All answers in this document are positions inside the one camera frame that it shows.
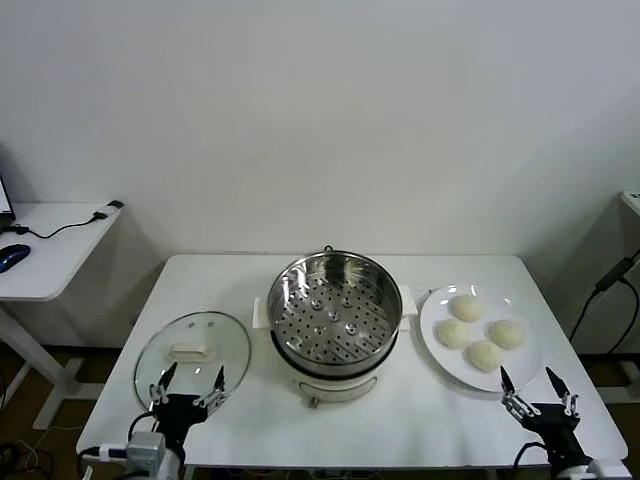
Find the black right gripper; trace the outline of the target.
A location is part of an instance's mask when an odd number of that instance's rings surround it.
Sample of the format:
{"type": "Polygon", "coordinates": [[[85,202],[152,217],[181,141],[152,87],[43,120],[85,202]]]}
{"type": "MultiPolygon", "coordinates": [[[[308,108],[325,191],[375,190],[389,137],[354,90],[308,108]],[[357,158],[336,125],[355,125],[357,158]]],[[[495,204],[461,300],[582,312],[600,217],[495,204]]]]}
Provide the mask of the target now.
{"type": "Polygon", "coordinates": [[[501,403],[512,417],[522,418],[521,426],[525,430],[541,438],[552,468],[586,466],[588,456],[574,434],[580,422],[577,412],[579,396],[571,394],[566,383],[550,367],[546,367],[545,371],[562,405],[528,403],[516,392],[503,366],[500,367],[501,403]]]}

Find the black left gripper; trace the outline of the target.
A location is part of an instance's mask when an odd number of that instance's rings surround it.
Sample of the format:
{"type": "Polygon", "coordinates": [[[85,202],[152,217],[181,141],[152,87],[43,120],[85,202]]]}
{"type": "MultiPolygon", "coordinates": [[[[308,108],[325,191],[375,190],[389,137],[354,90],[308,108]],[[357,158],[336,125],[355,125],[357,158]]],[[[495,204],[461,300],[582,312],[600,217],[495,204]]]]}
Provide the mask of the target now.
{"type": "Polygon", "coordinates": [[[218,408],[225,400],[225,367],[221,366],[211,392],[197,397],[189,394],[167,394],[178,363],[163,370],[160,379],[149,386],[151,411],[158,422],[156,431],[165,437],[165,445],[175,453],[184,452],[189,430],[208,418],[207,408],[218,408]]]}

